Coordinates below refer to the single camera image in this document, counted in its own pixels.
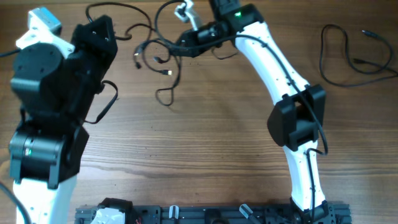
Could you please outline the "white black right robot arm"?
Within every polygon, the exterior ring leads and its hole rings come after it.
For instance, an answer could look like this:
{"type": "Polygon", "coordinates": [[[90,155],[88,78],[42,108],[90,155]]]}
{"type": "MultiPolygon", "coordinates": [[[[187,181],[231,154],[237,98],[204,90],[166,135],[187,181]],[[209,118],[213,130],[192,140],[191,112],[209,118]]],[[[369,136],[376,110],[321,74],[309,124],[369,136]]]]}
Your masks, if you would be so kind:
{"type": "Polygon", "coordinates": [[[204,24],[193,1],[179,1],[174,13],[191,23],[192,29],[180,36],[177,51],[184,57],[196,57],[230,40],[249,60],[274,104],[267,128],[285,152],[293,216],[299,223],[316,223],[328,216],[317,165],[318,142],[326,141],[322,129],[326,93],[291,66],[255,5],[239,1],[211,1],[210,5],[215,20],[204,24]]]}

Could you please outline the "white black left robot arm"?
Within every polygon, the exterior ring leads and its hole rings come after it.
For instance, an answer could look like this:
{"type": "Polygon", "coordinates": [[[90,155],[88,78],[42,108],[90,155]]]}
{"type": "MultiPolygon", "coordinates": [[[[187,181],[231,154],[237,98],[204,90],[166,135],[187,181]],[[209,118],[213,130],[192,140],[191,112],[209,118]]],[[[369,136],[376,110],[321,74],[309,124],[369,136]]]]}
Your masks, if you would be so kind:
{"type": "Polygon", "coordinates": [[[16,42],[11,89],[21,101],[9,143],[18,223],[65,223],[83,151],[86,117],[118,51],[113,22],[76,26],[71,41],[45,19],[31,19],[16,42]]]}

